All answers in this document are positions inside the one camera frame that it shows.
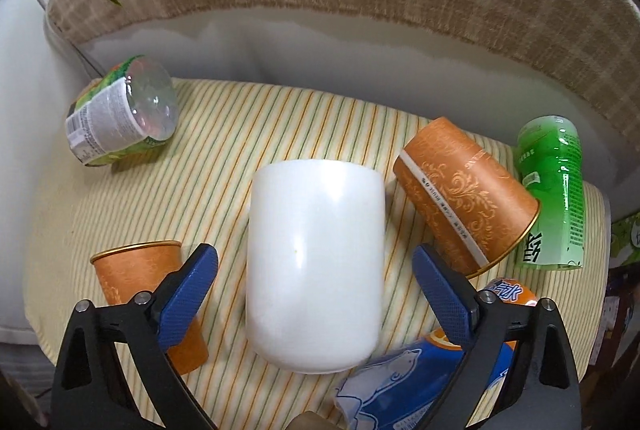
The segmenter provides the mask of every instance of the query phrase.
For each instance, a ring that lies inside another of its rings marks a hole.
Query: couch cushion
[[[428,331],[435,320],[412,277],[410,254],[431,240],[423,219],[392,172],[399,151],[428,120],[329,93],[266,84],[176,80],[181,109],[172,141],[161,150],[99,169],[84,168],[63,131],[54,146],[33,216],[25,269],[25,303],[45,353],[55,361],[68,317],[82,298],[105,304],[92,254],[148,240],[183,241],[183,257],[206,241],[220,254],[220,271],[200,311],[210,361],[186,384],[225,429],[279,429],[304,410],[332,420],[332,387],[344,376],[305,376],[268,365],[244,335],[244,269],[250,184],[273,161],[326,158],[376,169],[386,179],[385,318],[376,353]],[[512,174],[502,143],[469,134]],[[586,266],[542,272],[514,266],[514,256],[473,280],[515,277],[559,305],[578,373],[586,369],[606,277],[605,200],[585,184]],[[123,369],[143,415],[155,417],[130,355]],[[486,396],[478,416],[490,409]]]

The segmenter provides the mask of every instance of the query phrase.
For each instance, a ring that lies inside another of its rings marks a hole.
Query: white ceramic mug
[[[382,323],[384,238],[378,172],[319,159],[256,172],[246,285],[255,352],[306,374],[368,358]]]

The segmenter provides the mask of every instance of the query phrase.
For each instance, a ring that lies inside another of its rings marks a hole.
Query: barcode
[[[80,124],[80,114],[73,114],[66,118],[66,135],[69,136],[76,130],[82,128]]]

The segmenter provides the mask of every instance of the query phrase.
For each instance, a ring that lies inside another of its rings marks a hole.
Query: paper cup
[[[538,201],[498,161],[444,117],[404,147],[394,173],[443,258],[469,278],[507,256],[540,212]]]
[[[140,291],[154,291],[165,276],[182,266],[180,242],[162,240],[117,247],[91,258],[109,305],[126,304]],[[207,361],[209,350],[197,318],[184,339],[167,354],[178,374],[195,370]]]

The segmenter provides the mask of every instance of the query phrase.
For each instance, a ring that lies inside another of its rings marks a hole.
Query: plastic bottle
[[[571,121],[557,115],[529,121],[518,134],[522,184],[541,203],[540,215],[518,248],[518,262],[536,269],[584,264],[582,150]]]
[[[159,63],[135,56],[84,89],[65,126],[82,164],[102,166],[163,144],[177,123],[171,77]]]

